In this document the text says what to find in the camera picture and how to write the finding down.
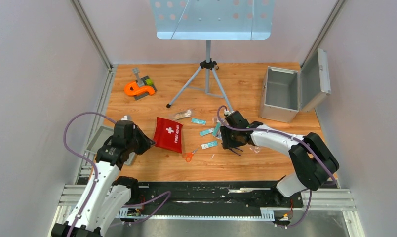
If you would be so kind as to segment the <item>blue plastic tweezers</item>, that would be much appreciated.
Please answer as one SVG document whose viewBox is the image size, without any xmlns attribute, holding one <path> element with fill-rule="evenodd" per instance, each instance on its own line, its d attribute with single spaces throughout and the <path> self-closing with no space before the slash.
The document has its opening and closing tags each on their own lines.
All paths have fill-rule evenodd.
<svg viewBox="0 0 397 237">
<path fill-rule="evenodd" d="M 241 154 L 243 153 L 243 150 L 237 147 L 228 148 L 228 150 L 236 154 L 237 156 L 241 156 Z"/>
</svg>

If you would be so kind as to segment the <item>red first aid pouch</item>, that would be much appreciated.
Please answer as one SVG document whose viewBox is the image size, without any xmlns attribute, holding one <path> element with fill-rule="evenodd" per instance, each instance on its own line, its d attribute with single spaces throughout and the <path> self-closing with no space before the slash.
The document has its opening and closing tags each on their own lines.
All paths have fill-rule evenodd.
<svg viewBox="0 0 397 237">
<path fill-rule="evenodd" d="M 153 140 L 155 146 L 165 150 L 182 153 L 183 125 L 173 120 L 157 117 Z"/>
</svg>

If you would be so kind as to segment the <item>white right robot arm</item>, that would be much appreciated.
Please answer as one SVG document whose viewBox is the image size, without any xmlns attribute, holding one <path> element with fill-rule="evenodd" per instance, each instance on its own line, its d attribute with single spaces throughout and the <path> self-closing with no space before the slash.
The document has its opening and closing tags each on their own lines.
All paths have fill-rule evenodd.
<svg viewBox="0 0 397 237">
<path fill-rule="evenodd" d="M 233 151 L 250 145 L 290 158 L 294 171 L 273 186 L 271 199 L 275 205 L 284 206 L 300 191 L 316 191 L 324 184 L 336 183 L 334 173 L 339 170 L 339 163 L 318 134 L 286 133 L 258 121 L 249 123 L 239 111 L 228 111 L 225 106 L 220 109 L 224 111 L 220 127 L 223 149 Z"/>
</svg>

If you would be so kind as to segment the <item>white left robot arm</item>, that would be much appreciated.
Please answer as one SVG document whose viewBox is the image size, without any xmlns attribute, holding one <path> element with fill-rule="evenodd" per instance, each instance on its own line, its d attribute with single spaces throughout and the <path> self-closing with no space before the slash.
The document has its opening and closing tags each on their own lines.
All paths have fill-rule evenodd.
<svg viewBox="0 0 397 237">
<path fill-rule="evenodd" d="M 138 180 L 119 173 L 131 153 L 143 154 L 155 142 L 130 120 L 116 122 L 112 136 L 97 151 L 92 177 L 64 223 L 54 224 L 53 237 L 102 237 L 119 210 L 140 199 Z"/>
</svg>

